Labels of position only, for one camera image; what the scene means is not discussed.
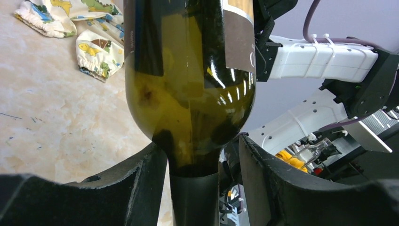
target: cable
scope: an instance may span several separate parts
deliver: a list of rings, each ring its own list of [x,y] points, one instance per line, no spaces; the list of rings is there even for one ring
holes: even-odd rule
[[[239,184],[237,184],[237,188],[238,188],[238,195],[239,195],[240,198],[242,198],[242,196],[241,196],[241,188],[240,188]],[[239,202],[239,209],[242,211],[243,207],[244,207],[243,201],[240,201]]]
[[[229,213],[233,213],[233,208],[229,205],[229,191],[231,191],[233,189],[235,185],[231,185],[229,186],[229,188],[226,190],[226,194],[224,194],[224,205],[226,207],[225,210],[219,210],[220,213],[223,213],[222,217],[224,216],[224,214],[229,214]]]
[[[391,115],[389,114],[389,112],[386,112],[385,114],[386,114],[388,117],[390,117],[391,119],[393,119],[393,120],[399,120],[398,118],[395,118],[395,117],[391,116]]]
[[[305,38],[306,41],[308,42],[314,42],[312,37],[309,35],[309,25],[311,23],[311,18],[314,14],[314,11],[316,11],[316,8],[318,4],[320,3],[320,0],[314,0],[308,14],[306,15],[305,23],[303,24],[303,37]],[[359,39],[343,39],[343,38],[330,38],[332,42],[341,42],[341,43],[354,43],[354,44],[360,44],[360,45],[365,45],[365,46],[371,46],[374,48],[382,48],[381,46],[370,42],[370,41],[365,41],[365,40],[359,40]],[[320,43],[329,43],[329,41],[325,38],[316,38],[317,42]]]
[[[316,11],[317,6],[319,5],[321,0],[314,0],[309,11],[308,14],[306,15],[305,18],[305,23],[303,24],[303,38],[305,38],[306,41],[313,43],[314,40],[313,38],[309,35],[309,26],[311,23],[311,18],[314,14],[314,12]],[[370,41],[365,41],[365,40],[359,40],[359,39],[345,39],[345,38],[329,38],[332,42],[336,42],[336,43],[353,43],[353,44],[360,44],[360,45],[365,45],[365,46],[371,46],[374,48],[382,48],[380,45],[375,44],[373,42]],[[316,38],[316,41],[319,43],[329,43],[329,40],[327,40],[326,38]],[[393,78],[393,83],[390,89],[389,94],[391,94],[393,87],[395,86],[395,81],[396,81],[396,76],[397,73],[395,73],[395,76]],[[335,124],[330,124],[330,125],[326,125],[324,127],[322,127],[322,130],[326,130],[326,129],[333,129],[336,127],[340,127],[340,126],[347,126],[347,125],[351,125],[353,123],[359,122],[363,119],[365,119],[366,117],[362,117],[362,118],[357,118],[351,121],[346,121],[346,122],[340,122],[340,123],[335,123]]]
[[[362,175],[366,180],[370,181],[370,179],[368,177],[366,177],[362,172],[360,172],[356,167],[354,167],[352,165],[352,163],[348,163],[350,165],[350,167],[352,167],[352,169],[354,169],[357,173],[359,173],[360,175]]]
[[[323,165],[323,167],[327,170],[327,172],[328,172],[330,175],[333,175],[333,174],[331,173],[330,169],[327,167],[327,165],[324,164],[324,162],[321,162],[321,165]]]

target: floor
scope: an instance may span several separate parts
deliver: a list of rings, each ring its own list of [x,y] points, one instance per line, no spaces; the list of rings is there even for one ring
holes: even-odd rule
[[[81,73],[75,39],[48,38],[0,8],[0,173],[81,181],[150,143],[125,99],[124,70],[106,84]],[[168,171],[159,226],[171,226]]]

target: bottle label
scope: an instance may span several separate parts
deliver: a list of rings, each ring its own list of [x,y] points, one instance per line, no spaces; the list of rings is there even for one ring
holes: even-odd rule
[[[226,67],[256,73],[253,0],[223,0]]]
[[[135,51],[135,26],[136,26],[136,0],[124,0],[123,1],[123,15],[124,26],[125,26],[125,59],[126,57]]]

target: screw hole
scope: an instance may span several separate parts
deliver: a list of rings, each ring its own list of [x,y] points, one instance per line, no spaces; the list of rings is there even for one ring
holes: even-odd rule
[[[84,180],[82,181],[82,183],[88,183],[88,182],[98,181],[98,180],[100,180],[100,179],[101,179],[100,176],[94,175],[94,176],[91,176],[91,177],[88,177],[88,178],[84,179]]]

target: green glass bottle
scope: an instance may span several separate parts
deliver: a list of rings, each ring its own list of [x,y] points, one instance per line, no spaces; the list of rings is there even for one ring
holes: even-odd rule
[[[124,18],[128,106],[168,156],[175,225],[217,224],[219,154],[255,97],[252,0],[125,0]]]

